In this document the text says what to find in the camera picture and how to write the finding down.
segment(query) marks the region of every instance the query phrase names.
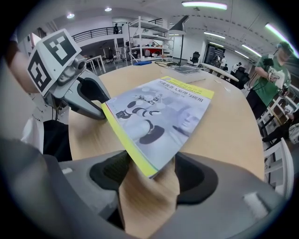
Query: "fluorescent light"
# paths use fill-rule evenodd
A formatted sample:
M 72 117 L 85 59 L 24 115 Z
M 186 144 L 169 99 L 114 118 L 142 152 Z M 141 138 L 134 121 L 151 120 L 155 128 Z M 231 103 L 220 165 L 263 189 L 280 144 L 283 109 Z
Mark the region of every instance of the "fluorescent light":
M 68 14 L 68 15 L 66 16 L 66 18 L 70 19 L 70 18 L 73 18 L 74 16 L 75 16 L 75 14 L 70 13 L 70 14 Z
M 269 29 L 272 33 L 274 33 L 280 40 L 289 43 L 290 47 L 292 48 L 292 50 L 294 51 L 294 55 L 299 58 L 299 54 L 298 51 L 294 48 L 294 46 L 292 44 L 290 44 L 290 42 L 279 32 L 277 31 L 271 24 L 267 24 L 266 28 Z
M 260 54 L 258 54 L 256 51 L 254 51 L 253 49 L 249 48 L 248 46 L 245 46 L 244 44 L 242 45 L 243 47 L 245 47 L 246 49 L 252 51 L 254 54 L 256 54 L 259 57 L 262 57 Z
M 213 7 L 218 9 L 226 10 L 228 6 L 223 3 L 216 3 L 216 2 L 202 2 L 202 1 L 189 1 L 189 2 L 182 2 L 184 7 Z
M 217 43 L 214 43 L 214 42 L 210 42 L 211 44 L 214 44 L 214 45 L 216 45 L 216 46 L 220 46 L 220 47 L 224 47 L 224 46 L 222 46 L 222 45 L 219 45 L 219 44 L 217 44 Z
M 241 56 L 243 56 L 243 57 L 245 57 L 245 58 L 249 59 L 249 57 L 248 57 L 248 56 L 245 56 L 245 55 L 243 55 L 242 53 L 240 53 L 240 52 L 238 52 L 238 51 L 236 51 L 236 50 L 235 50 L 235 52 L 236 52 L 236 53 L 239 53 Z
M 204 32 L 204 34 L 207 34 L 207 35 L 213 35 L 213 36 L 217 36 L 217 37 L 220 37 L 220 38 L 225 39 L 225 37 L 223 37 L 223 36 L 221 36 L 221 35 L 216 35 L 216 34 L 209 33 L 209 32 Z

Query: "green t-shirt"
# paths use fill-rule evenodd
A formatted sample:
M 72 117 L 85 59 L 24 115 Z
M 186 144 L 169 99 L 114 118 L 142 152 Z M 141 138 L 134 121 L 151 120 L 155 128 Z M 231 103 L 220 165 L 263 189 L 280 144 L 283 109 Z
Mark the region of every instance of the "green t-shirt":
M 291 83 L 291 76 L 287 68 L 284 65 L 280 65 L 278 63 L 276 56 L 273 58 L 273 66 L 265 66 L 263 61 L 267 58 L 270 58 L 269 55 L 262 56 L 256 66 L 262 67 L 266 72 L 268 72 L 268 74 L 274 75 L 275 78 L 278 78 L 280 80 L 283 79 L 284 84 L 289 87 Z M 263 77 L 260 77 L 255 82 L 252 89 L 256 91 L 256 93 L 266 106 L 269 105 L 269 103 L 278 92 L 278 87 L 275 85 L 275 82 L 270 82 Z

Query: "railing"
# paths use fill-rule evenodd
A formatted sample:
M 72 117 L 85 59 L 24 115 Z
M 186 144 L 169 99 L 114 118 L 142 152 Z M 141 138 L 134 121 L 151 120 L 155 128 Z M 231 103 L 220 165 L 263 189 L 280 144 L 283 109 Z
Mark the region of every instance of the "railing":
M 154 24 L 159 25 L 159 26 L 163 26 L 163 19 L 162 18 L 151 20 L 149 22 L 154 23 Z
M 79 34 L 73 35 L 72 38 L 75 40 L 75 42 L 81 42 L 90 38 L 95 38 L 103 35 L 113 35 L 113 34 L 114 34 L 114 27 L 98 28 L 98 29 L 93 29 L 93 30 L 89 30 L 86 32 L 81 32 Z M 118 34 L 122 34 L 121 27 L 118 27 Z

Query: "wooden tabletop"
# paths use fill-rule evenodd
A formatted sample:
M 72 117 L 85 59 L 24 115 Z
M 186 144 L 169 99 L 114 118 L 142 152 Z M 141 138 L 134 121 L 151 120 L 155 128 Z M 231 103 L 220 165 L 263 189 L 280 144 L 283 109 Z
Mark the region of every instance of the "wooden tabletop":
M 234 77 L 233 75 L 227 73 L 224 70 L 221 70 L 218 67 L 215 67 L 213 65 L 209 65 L 209 64 L 206 64 L 206 63 L 202 63 L 202 65 L 205 66 L 205 67 L 207 67 L 207 68 L 210 68 L 210 69 L 212 69 L 212 70 L 214 70 L 214 71 L 216 71 L 216 72 L 218 72 L 218 73 L 220 73 L 220 74 L 222 74 L 222 75 L 224 75 L 224 76 L 226 76 L 226 77 L 228 77 L 228 78 L 230 78 L 230 79 L 232 79 L 232 80 L 234 80 L 236 82 L 239 82 L 239 80 L 236 77 Z
M 242 92 L 229 82 L 202 70 L 183 75 L 154 63 L 124 67 L 100 79 L 115 97 L 163 76 L 214 91 L 205 115 L 180 151 L 238 165 L 263 180 L 263 145 L 254 114 Z M 74 111 L 69 115 L 69 138 L 73 160 L 124 149 L 106 120 Z M 174 161 L 154 179 L 143 176 L 131 162 L 119 191 L 125 231 L 148 238 L 175 212 L 179 183 Z

